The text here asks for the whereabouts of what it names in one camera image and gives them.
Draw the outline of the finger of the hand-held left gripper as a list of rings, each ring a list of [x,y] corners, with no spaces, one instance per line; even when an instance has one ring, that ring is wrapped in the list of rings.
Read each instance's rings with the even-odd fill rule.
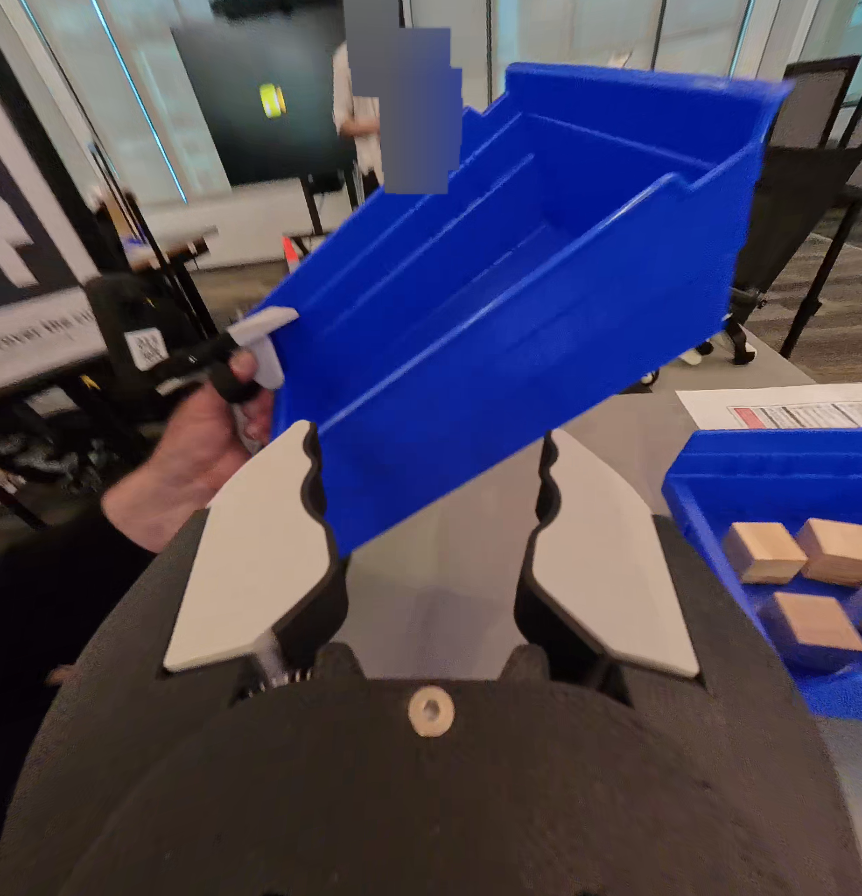
[[[247,349],[298,318],[299,313],[294,308],[263,308],[230,325],[229,336],[236,345]]]
[[[256,363],[253,380],[265,390],[278,390],[285,375],[274,343],[270,338],[260,338],[252,343],[252,356]]]

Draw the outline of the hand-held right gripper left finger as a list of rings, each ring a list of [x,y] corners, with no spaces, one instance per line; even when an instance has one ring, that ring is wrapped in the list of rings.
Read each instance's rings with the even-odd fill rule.
[[[238,658],[306,674],[346,620],[347,558],[325,520],[317,428],[293,423],[211,500],[163,666]]]

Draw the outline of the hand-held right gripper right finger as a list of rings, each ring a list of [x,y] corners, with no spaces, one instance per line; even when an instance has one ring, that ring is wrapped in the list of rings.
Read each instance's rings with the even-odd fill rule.
[[[654,516],[611,467],[563,429],[547,433],[537,523],[514,602],[551,679],[603,679],[623,664],[677,679],[701,666]]]

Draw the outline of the blue bin with wooden blocks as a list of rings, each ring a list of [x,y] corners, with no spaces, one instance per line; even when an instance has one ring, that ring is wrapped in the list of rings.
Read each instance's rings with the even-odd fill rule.
[[[781,630],[776,591],[834,599],[862,623],[860,585],[809,580],[743,583],[723,542],[734,523],[780,523],[791,535],[810,519],[862,525],[862,429],[734,430],[694,433],[662,487],[683,536],[753,622],[815,715],[862,721],[862,652],[829,671],[802,664],[803,647]]]

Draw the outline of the blue plastic bin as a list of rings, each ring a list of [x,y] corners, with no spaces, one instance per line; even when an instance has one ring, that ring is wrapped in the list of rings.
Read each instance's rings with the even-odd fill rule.
[[[254,309],[350,554],[713,336],[790,82],[514,63],[446,193],[380,189]]]

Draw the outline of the grey desk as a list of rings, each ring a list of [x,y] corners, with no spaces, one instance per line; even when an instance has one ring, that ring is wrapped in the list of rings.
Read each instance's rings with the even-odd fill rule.
[[[668,468],[695,431],[676,389],[807,385],[761,346],[731,372],[711,357],[673,363],[650,394],[612,397],[565,430],[658,515]],[[494,678],[521,639],[512,605],[536,523],[541,442],[359,548],[347,573],[340,639],[370,678]],[[795,894],[862,894],[862,722],[810,715],[772,650],[729,617],[728,596],[671,524],[670,562],[691,575],[686,610],[705,685],[628,668],[616,679],[650,727],[669,736],[784,858]]]

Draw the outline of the person's left hand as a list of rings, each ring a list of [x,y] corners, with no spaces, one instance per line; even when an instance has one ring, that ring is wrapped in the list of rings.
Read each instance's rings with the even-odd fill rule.
[[[272,394],[258,386],[234,406],[211,382],[183,400],[144,464],[101,498],[107,521],[125,538],[160,553],[197,511],[268,442]]]

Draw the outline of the printed paper sheet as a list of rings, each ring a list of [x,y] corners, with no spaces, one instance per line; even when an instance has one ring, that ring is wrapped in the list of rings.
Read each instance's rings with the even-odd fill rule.
[[[699,430],[862,429],[862,383],[678,391]]]

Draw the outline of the black screen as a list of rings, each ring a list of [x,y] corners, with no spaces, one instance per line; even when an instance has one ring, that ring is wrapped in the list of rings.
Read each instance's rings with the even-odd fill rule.
[[[171,34],[230,185],[352,168],[356,149],[339,136],[333,111],[340,2],[236,21],[215,14]]]

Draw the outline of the black tripod stand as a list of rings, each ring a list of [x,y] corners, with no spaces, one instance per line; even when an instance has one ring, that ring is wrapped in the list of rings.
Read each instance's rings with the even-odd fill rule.
[[[839,147],[847,149],[854,143],[862,149],[862,95],[841,135]],[[851,230],[862,213],[862,160],[855,167],[839,197],[832,205],[843,208],[844,214],[840,218],[839,226],[829,243],[807,294],[797,309],[795,318],[779,350],[779,353],[785,359],[792,357],[797,342],[806,326],[820,310],[820,294],[827,283],[829,275],[832,273]]]

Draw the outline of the black fabric panel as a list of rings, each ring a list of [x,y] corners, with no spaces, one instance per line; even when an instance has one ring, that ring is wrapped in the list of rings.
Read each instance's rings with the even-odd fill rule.
[[[753,304],[768,292],[862,162],[862,144],[829,145],[859,56],[791,63],[792,89],[771,126],[739,252],[732,297]]]

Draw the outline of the black and white wall poster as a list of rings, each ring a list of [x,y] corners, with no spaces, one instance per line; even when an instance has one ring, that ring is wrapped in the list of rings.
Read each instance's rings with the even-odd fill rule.
[[[98,357],[94,217],[0,48],[0,392]]]

